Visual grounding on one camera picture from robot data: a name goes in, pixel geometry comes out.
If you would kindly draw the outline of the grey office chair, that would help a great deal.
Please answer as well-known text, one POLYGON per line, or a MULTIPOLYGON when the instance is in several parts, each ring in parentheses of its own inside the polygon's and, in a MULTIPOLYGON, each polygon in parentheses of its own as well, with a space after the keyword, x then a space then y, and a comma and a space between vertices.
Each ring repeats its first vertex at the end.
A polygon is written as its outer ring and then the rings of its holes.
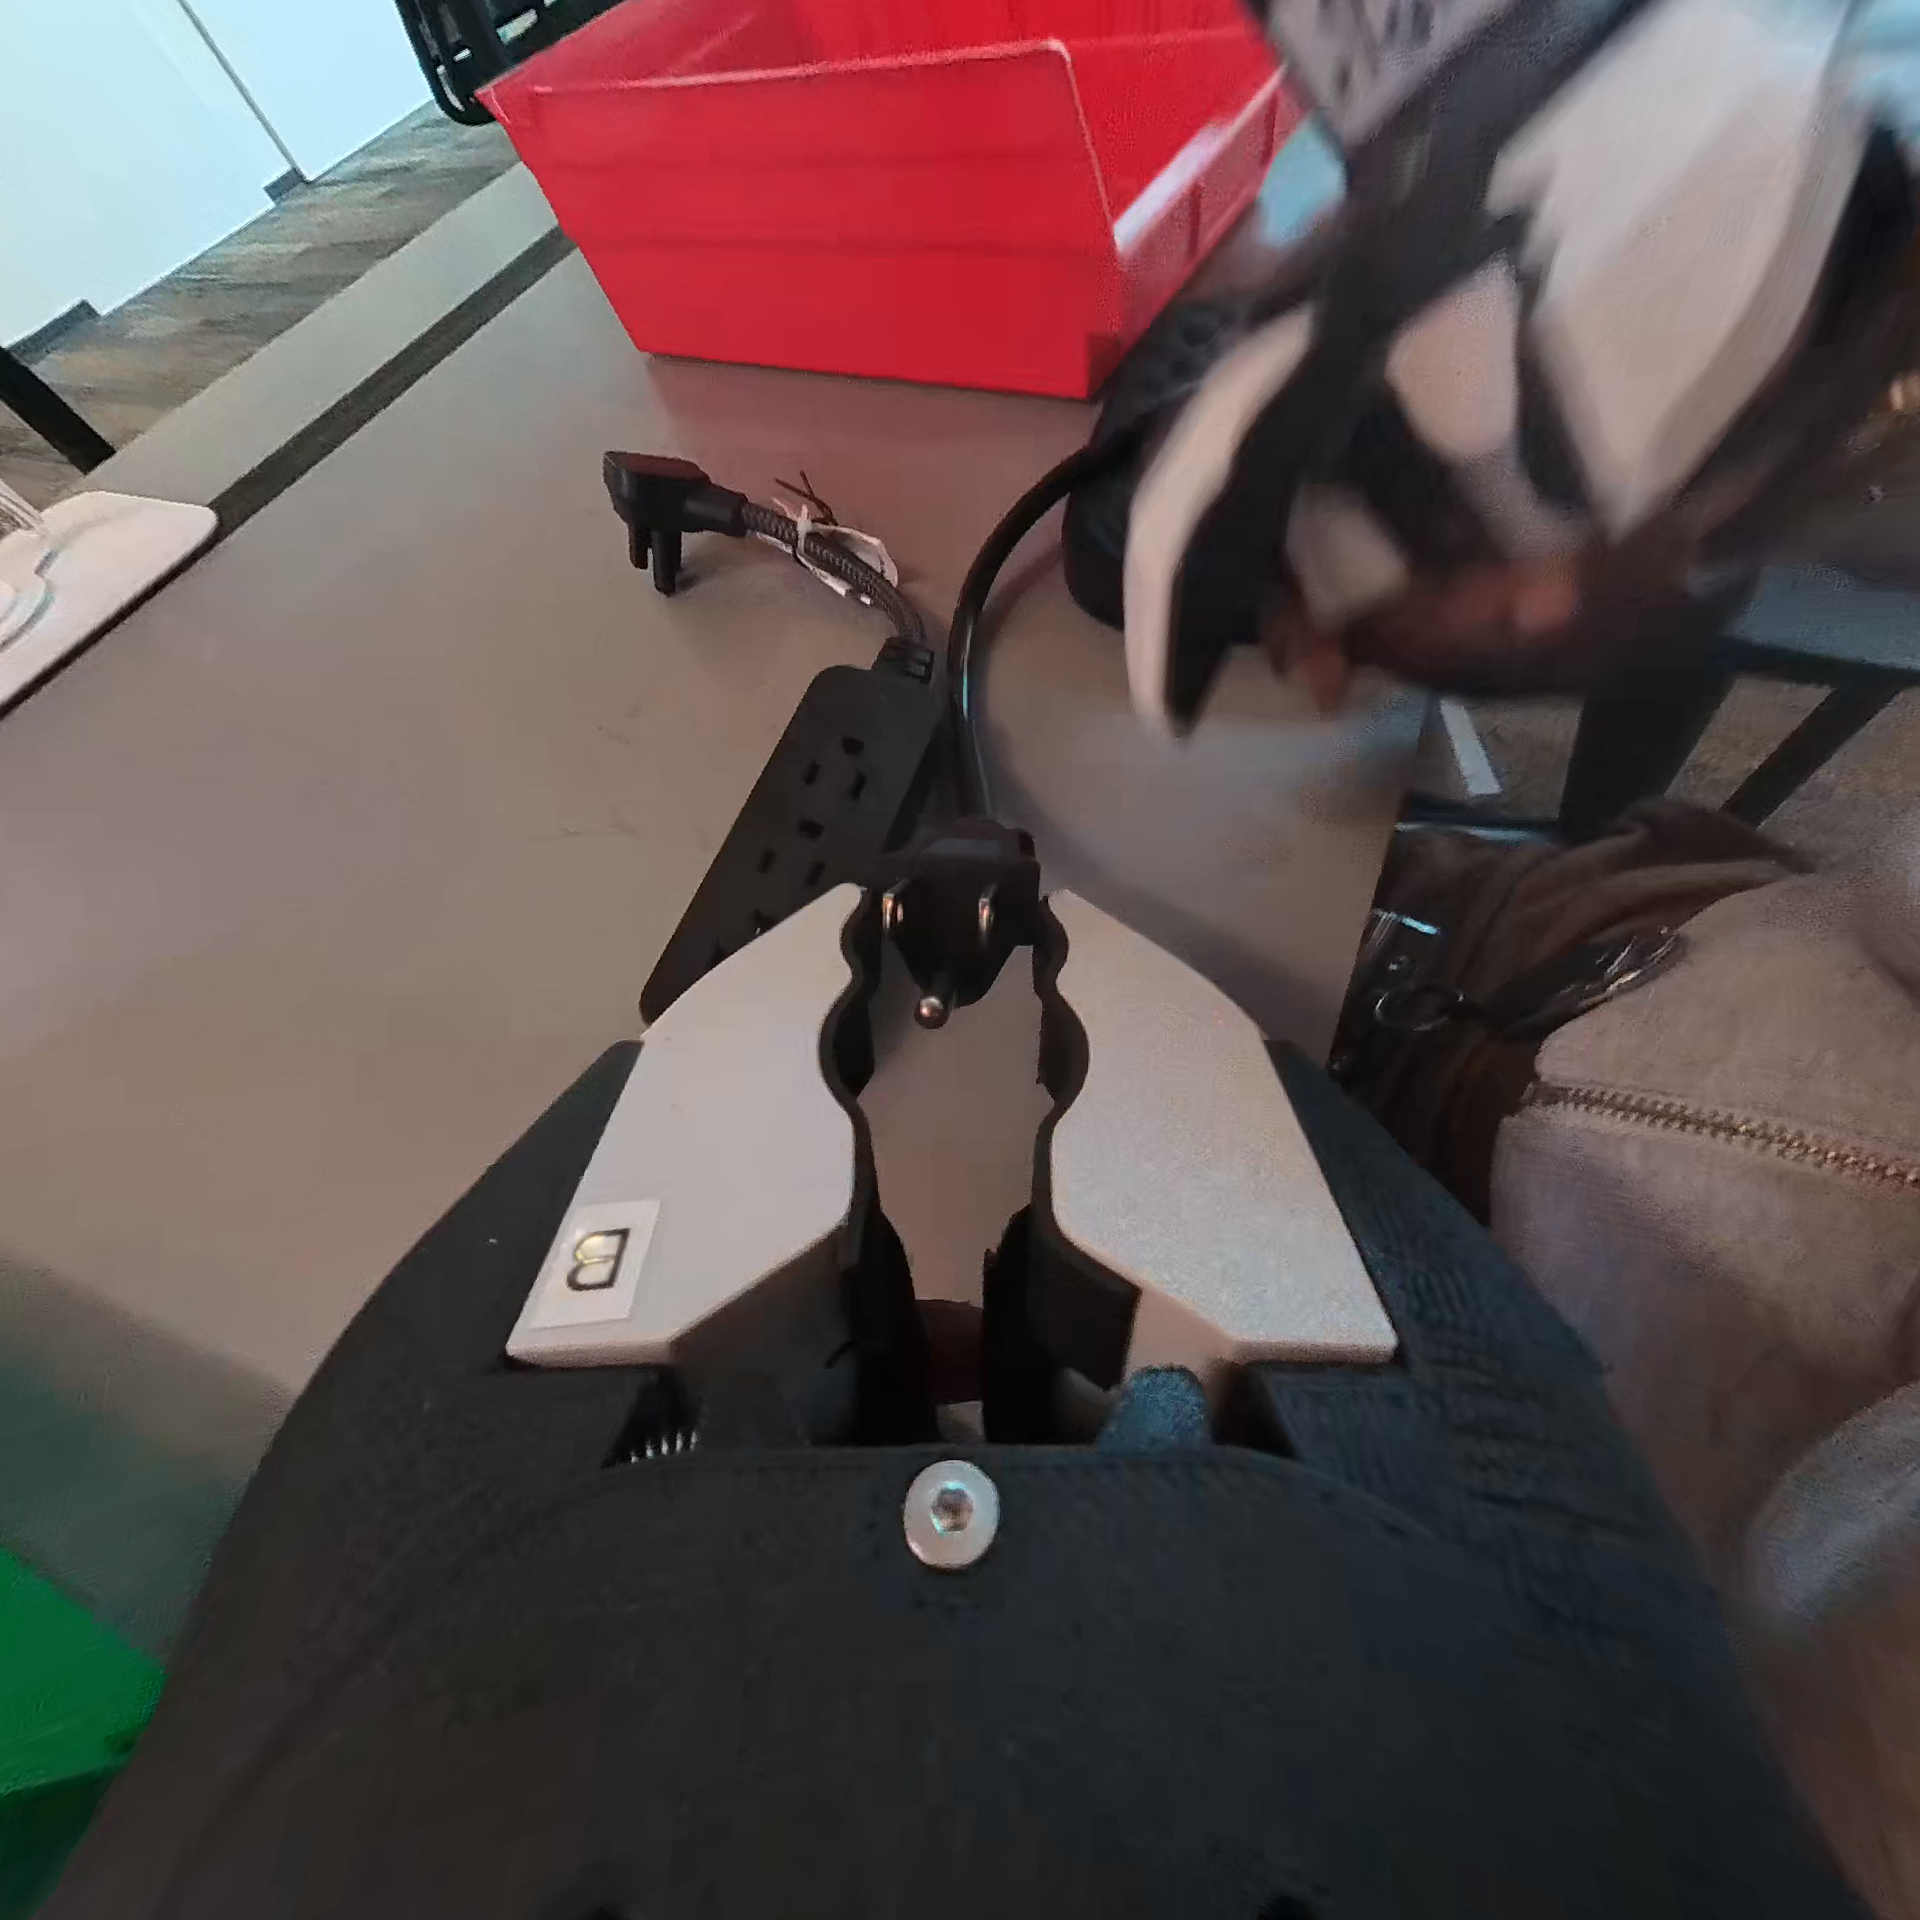
POLYGON ((1741 678, 1819 689, 1723 811, 1762 828, 1872 719, 1916 689, 1916 596, 1823 566, 1768 569, 1739 616, 1597 681, 1578 711, 1554 828, 1596 839, 1684 769, 1741 678))

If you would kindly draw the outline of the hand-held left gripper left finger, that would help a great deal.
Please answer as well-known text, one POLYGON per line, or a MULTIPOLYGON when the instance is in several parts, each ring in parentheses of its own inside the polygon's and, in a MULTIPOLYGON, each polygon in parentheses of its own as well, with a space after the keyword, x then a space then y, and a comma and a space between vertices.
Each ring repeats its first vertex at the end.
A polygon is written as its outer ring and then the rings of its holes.
POLYGON ((506 1356, 827 1369, 874 1214, 874 908, 835 885, 649 1019, 506 1356))

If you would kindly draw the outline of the red plastic bin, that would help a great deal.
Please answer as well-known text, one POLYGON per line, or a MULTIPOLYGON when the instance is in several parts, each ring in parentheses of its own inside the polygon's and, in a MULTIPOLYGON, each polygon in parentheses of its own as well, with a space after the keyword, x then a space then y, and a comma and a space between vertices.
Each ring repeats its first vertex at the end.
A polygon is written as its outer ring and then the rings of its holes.
POLYGON ((480 101, 635 348, 1062 400, 1303 119, 1243 4, 618 4, 480 101))

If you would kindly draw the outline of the person's right hand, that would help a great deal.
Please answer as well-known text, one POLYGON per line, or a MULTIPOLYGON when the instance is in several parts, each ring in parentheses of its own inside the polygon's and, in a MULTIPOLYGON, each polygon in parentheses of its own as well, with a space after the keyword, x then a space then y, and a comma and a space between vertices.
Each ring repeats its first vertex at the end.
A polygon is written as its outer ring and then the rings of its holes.
POLYGON ((1628 634, 1574 558, 1476 566, 1417 578, 1347 616, 1308 611, 1296 593, 1261 624, 1274 673, 1320 711, 1376 673, 1442 697, 1546 697, 1604 678, 1628 634))

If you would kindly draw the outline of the metal keyring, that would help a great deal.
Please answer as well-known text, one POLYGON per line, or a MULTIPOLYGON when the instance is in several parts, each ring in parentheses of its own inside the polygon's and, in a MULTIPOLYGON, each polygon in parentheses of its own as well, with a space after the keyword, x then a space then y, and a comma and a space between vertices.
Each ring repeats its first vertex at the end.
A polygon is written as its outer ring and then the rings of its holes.
POLYGON ((1632 930, 1577 945, 1508 970, 1484 991, 1442 980, 1443 937, 1417 916, 1374 914, 1344 1019, 1359 1035, 1472 1031, 1536 1041, 1628 996, 1684 954, 1677 927, 1632 930))

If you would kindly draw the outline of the green plastic bin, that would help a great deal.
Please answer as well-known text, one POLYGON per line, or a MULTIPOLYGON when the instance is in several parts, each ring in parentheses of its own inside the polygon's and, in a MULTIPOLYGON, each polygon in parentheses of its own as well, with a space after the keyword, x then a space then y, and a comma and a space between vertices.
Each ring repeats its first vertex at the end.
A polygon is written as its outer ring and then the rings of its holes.
POLYGON ((113 1778, 161 1696, 161 1667, 2 1553, 2 1801, 113 1778))

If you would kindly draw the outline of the white display stand base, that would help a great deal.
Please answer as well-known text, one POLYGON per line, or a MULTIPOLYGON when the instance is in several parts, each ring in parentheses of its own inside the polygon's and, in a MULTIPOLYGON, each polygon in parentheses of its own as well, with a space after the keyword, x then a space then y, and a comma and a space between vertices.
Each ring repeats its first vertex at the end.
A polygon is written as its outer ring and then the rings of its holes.
POLYGON ((29 697, 218 534, 209 505, 76 492, 34 509, 2 484, 2 711, 29 697))

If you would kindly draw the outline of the black power plug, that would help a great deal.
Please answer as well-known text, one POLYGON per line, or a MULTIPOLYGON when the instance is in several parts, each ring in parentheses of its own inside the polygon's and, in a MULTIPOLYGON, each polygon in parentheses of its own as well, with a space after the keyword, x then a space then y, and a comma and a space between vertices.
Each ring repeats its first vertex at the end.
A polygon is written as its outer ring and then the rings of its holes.
POLYGON ((916 988, 913 1023, 942 1031, 979 1004, 1042 911, 1035 839, 992 816, 958 816, 912 841, 882 873, 885 945, 916 988))

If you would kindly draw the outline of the black power strip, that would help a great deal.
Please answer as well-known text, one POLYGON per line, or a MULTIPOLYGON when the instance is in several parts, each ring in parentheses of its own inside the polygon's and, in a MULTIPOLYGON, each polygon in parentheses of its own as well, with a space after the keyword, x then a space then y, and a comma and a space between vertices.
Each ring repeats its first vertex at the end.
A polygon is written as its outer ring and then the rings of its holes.
POLYGON ((870 882, 921 816, 942 732, 944 701, 931 678, 889 661, 823 670, 645 977, 641 1019, 654 1026, 820 896, 870 882))

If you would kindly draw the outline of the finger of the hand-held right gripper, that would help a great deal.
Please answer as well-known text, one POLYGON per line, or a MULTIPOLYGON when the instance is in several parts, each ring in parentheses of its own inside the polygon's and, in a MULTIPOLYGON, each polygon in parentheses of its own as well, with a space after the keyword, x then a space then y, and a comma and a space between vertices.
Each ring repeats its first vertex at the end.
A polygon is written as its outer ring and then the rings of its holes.
POLYGON ((1253 327, 1138 474, 1123 542, 1123 661, 1152 732, 1190 732, 1228 658, 1261 635, 1301 488, 1296 385, 1313 335, 1313 308, 1253 327))
POLYGON ((1541 559, 1546 503, 1519 457, 1519 281, 1486 263, 1392 340, 1359 420, 1288 520, 1303 607, 1344 623, 1420 581, 1541 559))

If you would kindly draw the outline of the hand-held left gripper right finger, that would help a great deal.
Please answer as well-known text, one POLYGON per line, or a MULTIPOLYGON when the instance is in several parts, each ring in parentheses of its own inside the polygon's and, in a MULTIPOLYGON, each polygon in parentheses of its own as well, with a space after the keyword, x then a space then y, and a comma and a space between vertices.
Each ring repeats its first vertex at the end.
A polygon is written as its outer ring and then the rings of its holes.
POLYGON ((1035 1335, 1066 1369, 1378 1367, 1399 1335, 1257 1023, 1058 891, 1035 938, 1035 1335))

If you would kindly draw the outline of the black office chair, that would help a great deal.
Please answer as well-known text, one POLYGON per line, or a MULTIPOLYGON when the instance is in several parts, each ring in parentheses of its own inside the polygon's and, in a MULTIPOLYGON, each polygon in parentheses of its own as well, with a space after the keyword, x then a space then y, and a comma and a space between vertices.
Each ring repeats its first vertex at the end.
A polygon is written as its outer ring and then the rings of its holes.
POLYGON ((618 4, 395 4, 432 104, 466 127, 491 123, 480 97, 499 75, 618 4))

